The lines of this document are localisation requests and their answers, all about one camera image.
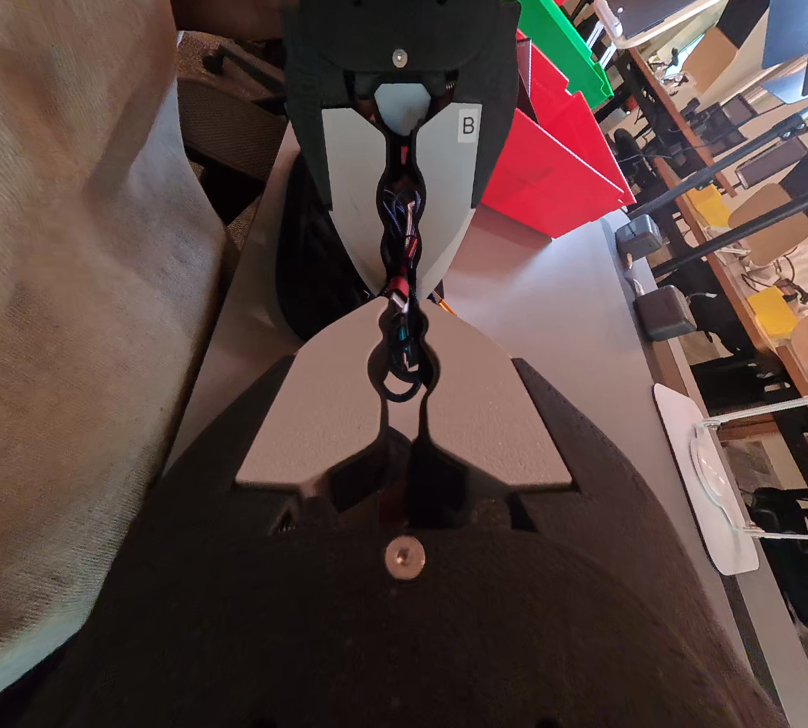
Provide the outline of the yellow box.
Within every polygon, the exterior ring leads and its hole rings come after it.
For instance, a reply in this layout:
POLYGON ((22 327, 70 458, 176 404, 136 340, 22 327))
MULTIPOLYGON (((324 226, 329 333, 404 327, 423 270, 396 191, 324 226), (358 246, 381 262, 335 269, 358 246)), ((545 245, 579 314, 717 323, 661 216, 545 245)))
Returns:
POLYGON ((704 188, 693 188, 684 194, 695 212, 701 216, 707 226, 728 227, 730 225, 731 208, 726 198, 714 183, 704 188))
POLYGON ((799 318, 779 288, 773 286, 753 293, 747 298, 747 303, 768 338, 782 340, 791 337, 799 318))

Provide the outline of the grey power adapter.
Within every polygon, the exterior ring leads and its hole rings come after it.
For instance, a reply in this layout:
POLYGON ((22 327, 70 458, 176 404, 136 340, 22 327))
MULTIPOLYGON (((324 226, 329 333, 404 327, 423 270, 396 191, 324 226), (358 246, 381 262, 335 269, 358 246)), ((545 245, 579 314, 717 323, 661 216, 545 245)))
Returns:
POLYGON ((633 306, 645 337, 652 342, 676 339, 698 329, 688 299, 675 286, 640 293, 633 306))
POLYGON ((665 245, 657 224, 647 214, 632 218, 618 228, 615 239, 621 258, 632 261, 646 258, 665 245))

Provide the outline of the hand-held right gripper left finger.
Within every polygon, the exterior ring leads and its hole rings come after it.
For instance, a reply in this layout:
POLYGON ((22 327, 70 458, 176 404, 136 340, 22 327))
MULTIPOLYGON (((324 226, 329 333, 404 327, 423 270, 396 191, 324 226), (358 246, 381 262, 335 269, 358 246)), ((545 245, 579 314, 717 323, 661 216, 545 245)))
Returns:
POLYGON ((370 363, 382 344, 387 309, 386 298, 374 299, 298 350, 237 471, 237 485, 301 498, 328 494, 337 511, 379 489, 387 410, 370 363))

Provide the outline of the green plastic bin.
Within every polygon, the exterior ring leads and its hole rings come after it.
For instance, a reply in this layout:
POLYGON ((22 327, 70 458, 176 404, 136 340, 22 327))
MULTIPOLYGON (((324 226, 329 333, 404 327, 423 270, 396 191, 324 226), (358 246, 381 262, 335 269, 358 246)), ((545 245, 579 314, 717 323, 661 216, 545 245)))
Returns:
POLYGON ((521 7, 519 31, 568 80, 571 94, 581 93, 591 110, 613 97, 601 64, 553 0, 516 0, 521 7))

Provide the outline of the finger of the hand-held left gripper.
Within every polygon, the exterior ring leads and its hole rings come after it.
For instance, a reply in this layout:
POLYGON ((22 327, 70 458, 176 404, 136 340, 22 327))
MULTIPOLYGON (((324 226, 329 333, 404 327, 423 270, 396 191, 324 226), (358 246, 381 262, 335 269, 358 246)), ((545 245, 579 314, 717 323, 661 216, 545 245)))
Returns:
POLYGON ((385 224, 378 194, 388 168, 388 138, 353 108, 322 110, 330 181, 330 217, 359 277, 373 295, 384 289, 385 224))
POLYGON ((412 134, 423 184, 415 269, 420 300, 444 278, 470 226, 481 109, 481 104, 449 104, 412 134))

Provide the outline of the clear plastic holder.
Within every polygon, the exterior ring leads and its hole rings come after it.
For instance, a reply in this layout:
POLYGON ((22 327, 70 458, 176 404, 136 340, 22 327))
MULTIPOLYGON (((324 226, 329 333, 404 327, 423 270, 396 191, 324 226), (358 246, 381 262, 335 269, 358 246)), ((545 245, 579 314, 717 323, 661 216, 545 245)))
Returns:
POLYGON ((723 470, 719 470, 719 460, 712 458, 714 445, 712 444, 710 432, 718 430, 723 424, 735 420, 794 410, 806 407, 806 405, 807 397, 801 397, 753 409, 710 416, 694 424, 689 444, 692 466, 696 471, 696 476, 703 491, 712 503, 722 511, 733 532, 756 540, 807 541, 807 536, 801 533, 764 531, 744 520, 742 515, 734 514, 734 510, 730 506, 730 482, 726 480, 723 470))

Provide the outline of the long wooden desk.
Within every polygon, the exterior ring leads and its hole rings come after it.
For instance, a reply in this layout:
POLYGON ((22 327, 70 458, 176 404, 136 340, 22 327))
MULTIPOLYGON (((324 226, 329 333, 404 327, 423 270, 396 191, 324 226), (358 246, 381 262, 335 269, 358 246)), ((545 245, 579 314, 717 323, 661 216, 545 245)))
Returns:
MULTIPOLYGON (((680 141, 690 146, 690 153, 696 159, 699 169, 715 163, 715 159, 712 158, 710 153, 710 147, 692 131, 692 128, 676 108, 672 97, 668 95, 654 77, 651 69, 637 49, 630 48, 625 54, 621 54, 618 57, 617 66, 624 83, 630 87, 631 95, 637 100, 638 107, 641 108, 643 116, 651 125, 660 144, 666 145, 665 136, 669 133, 674 133, 679 137, 680 141)), ((711 183, 715 183, 725 197, 733 199, 737 197, 738 191, 726 176, 729 169, 729 167, 723 169, 721 173, 712 179, 711 183)), ((762 331, 747 303, 742 281, 736 277, 736 269, 731 270, 728 265, 722 262, 717 253, 706 256, 704 260, 720 283, 723 293, 730 301, 735 315, 752 341, 756 352, 760 353, 765 359, 773 360, 778 368, 784 370, 793 388, 805 396, 806 361, 797 357, 792 347, 786 343, 779 343, 768 338, 766 333, 762 331)))

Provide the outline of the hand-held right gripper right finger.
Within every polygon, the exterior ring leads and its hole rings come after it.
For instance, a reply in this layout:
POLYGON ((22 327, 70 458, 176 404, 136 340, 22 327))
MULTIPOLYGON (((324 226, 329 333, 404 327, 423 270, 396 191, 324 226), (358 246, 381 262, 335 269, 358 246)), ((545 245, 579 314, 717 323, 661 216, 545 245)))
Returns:
POLYGON ((456 528, 480 502, 574 488, 571 471, 514 360, 470 323, 423 306, 431 371, 408 465, 408 520, 456 528))

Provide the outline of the black stand pole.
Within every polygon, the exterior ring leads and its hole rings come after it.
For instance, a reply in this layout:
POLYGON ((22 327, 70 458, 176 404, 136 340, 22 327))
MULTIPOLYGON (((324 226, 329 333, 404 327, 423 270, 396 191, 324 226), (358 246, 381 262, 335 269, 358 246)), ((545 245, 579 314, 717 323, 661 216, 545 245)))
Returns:
POLYGON ((749 238, 760 231, 771 228, 782 221, 802 214, 807 209, 807 196, 792 199, 790 202, 781 205, 772 211, 766 212, 757 218, 753 218, 742 226, 731 228, 729 231, 720 234, 716 238, 690 248, 686 253, 668 259, 667 261, 651 269, 654 278, 664 277, 672 271, 687 265, 695 260, 712 255, 716 251, 730 246, 733 242, 739 242, 744 238, 749 238))
POLYGON ((722 157, 712 165, 698 170, 687 179, 674 185, 672 188, 668 188, 657 197, 642 203, 638 208, 628 214, 628 218, 633 221, 644 215, 651 216, 653 212, 672 203, 677 198, 681 197, 682 194, 693 188, 700 188, 705 184, 711 183, 712 179, 721 173, 723 169, 734 165, 738 160, 753 154, 757 149, 770 144, 775 139, 786 139, 803 133, 806 130, 806 123, 807 109, 805 108, 801 112, 795 113, 776 123, 760 136, 745 142, 742 146, 738 146, 733 152, 722 157))

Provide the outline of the person's beige clothing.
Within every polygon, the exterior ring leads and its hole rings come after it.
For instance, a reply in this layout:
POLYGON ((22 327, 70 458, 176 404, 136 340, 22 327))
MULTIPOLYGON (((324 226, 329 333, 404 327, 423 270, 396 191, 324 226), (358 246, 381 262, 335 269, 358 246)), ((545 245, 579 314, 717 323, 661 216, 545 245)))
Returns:
POLYGON ((169 0, 2 0, 2 688, 86 620, 217 307, 177 48, 169 0))

